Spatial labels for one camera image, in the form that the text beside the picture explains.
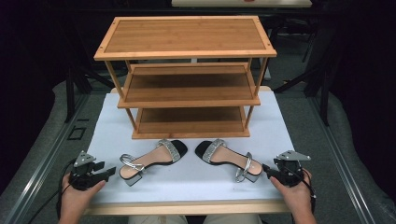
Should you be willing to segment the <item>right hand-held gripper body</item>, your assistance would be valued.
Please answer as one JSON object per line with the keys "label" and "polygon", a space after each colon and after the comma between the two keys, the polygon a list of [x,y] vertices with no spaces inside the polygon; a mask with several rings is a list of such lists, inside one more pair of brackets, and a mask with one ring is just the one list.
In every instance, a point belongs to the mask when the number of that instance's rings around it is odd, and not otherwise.
{"label": "right hand-held gripper body", "polygon": [[301,162],[310,161],[311,157],[294,150],[288,150],[277,155],[275,159],[281,159],[281,164],[276,166],[280,172],[279,182],[284,186],[294,187],[304,179]]}

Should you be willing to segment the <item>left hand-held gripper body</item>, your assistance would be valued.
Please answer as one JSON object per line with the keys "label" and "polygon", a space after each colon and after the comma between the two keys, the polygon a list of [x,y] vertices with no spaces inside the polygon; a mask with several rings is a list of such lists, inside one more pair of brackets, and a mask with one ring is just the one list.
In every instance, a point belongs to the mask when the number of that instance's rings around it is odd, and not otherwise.
{"label": "left hand-held gripper body", "polygon": [[99,182],[99,178],[94,174],[92,168],[96,158],[82,150],[73,163],[73,168],[69,176],[69,184],[78,190],[87,190]]}

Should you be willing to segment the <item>silver strap block-heel sandal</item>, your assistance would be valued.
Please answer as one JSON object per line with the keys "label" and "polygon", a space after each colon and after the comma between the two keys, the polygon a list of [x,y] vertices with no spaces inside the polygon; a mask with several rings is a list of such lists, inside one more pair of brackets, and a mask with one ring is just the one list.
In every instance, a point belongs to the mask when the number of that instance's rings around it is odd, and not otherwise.
{"label": "silver strap block-heel sandal", "polygon": [[237,168],[234,180],[237,183],[246,179],[252,183],[256,182],[263,172],[262,165],[255,161],[252,154],[240,154],[227,147],[222,139],[214,141],[205,140],[194,150],[195,154],[210,165],[231,164]]}
{"label": "silver strap block-heel sandal", "polygon": [[187,146],[180,140],[160,140],[150,152],[138,158],[130,154],[122,154],[120,177],[128,186],[134,185],[143,173],[153,165],[171,165],[179,161],[188,152]]}

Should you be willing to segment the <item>three-tier wooden shoe rack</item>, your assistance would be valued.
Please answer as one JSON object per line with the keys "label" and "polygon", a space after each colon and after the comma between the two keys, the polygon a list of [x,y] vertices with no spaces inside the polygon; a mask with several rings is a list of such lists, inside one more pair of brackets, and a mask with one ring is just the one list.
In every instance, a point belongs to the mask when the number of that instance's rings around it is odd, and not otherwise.
{"label": "three-tier wooden shoe rack", "polygon": [[117,17],[94,54],[111,69],[134,139],[248,137],[262,75],[276,56],[256,16]]}

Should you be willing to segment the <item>person's left hand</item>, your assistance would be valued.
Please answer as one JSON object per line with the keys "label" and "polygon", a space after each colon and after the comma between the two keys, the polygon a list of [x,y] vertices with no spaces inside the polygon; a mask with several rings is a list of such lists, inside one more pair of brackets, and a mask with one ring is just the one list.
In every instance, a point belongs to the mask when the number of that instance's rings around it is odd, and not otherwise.
{"label": "person's left hand", "polygon": [[63,178],[63,195],[61,202],[61,217],[80,217],[91,202],[93,196],[106,184],[102,180],[86,190],[78,190],[69,184],[70,175]]}

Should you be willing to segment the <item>person's right hand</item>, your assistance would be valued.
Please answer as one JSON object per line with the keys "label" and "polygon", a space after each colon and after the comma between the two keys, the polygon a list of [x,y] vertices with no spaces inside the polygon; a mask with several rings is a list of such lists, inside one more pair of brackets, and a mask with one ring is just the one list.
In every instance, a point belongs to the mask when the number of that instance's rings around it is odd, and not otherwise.
{"label": "person's right hand", "polygon": [[286,187],[274,177],[271,177],[270,181],[282,194],[287,207],[293,215],[313,214],[311,210],[311,193],[304,182],[300,182],[294,187]]}

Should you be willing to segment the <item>black metal stand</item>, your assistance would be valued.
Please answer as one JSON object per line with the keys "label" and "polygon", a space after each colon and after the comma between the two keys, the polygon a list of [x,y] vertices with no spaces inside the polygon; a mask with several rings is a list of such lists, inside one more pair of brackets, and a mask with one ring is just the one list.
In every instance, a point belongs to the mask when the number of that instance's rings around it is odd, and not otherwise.
{"label": "black metal stand", "polygon": [[328,101],[330,88],[330,72],[327,68],[332,57],[332,42],[333,34],[318,32],[305,71],[274,89],[274,93],[281,93],[301,81],[307,80],[304,95],[306,97],[316,97],[319,93],[319,117],[326,126],[329,125]]}
{"label": "black metal stand", "polygon": [[92,92],[92,85],[89,82],[89,78],[93,78],[109,88],[115,87],[113,82],[100,76],[91,68],[78,63],[72,63],[68,68],[65,79],[67,104],[65,123],[73,118],[76,111],[75,89],[78,89],[82,94],[90,94]]}

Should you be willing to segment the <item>metal floor rail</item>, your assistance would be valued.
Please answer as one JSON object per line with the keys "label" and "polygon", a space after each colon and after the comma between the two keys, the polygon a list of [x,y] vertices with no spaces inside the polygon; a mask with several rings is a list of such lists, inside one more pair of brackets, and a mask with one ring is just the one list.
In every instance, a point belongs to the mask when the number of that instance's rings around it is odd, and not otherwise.
{"label": "metal floor rail", "polygon": [[67,135],[72,132],[90,99],[89,94],[80,95],[74,114],[65,122],[66,99],[55,97],[48,120],[0,196],[0,224],[27,223],[40,207],[53,210],[47,202],[56,192],[60,174],[67,162],[67,159],[61,161],[60,154],[65,149]]}
{"label": "metal floor rail", "polygon": [[314,116],[318,121],[320,129],[324,132],[324,135],[330,146],[333,163],[335,164],[338,174],[342,179],[348,197],[355,208],[361,224],[376,224],[367,202],[362,195],[361,189],[355,181],[355,178],[353,177],[349,166],[347,165],[347,161],[344,158],[343,153],[332,134],[331,128],[325,125],[319,114],[319,105],[317,100],[315,98],[308,97],[307,102],[314,112]]}

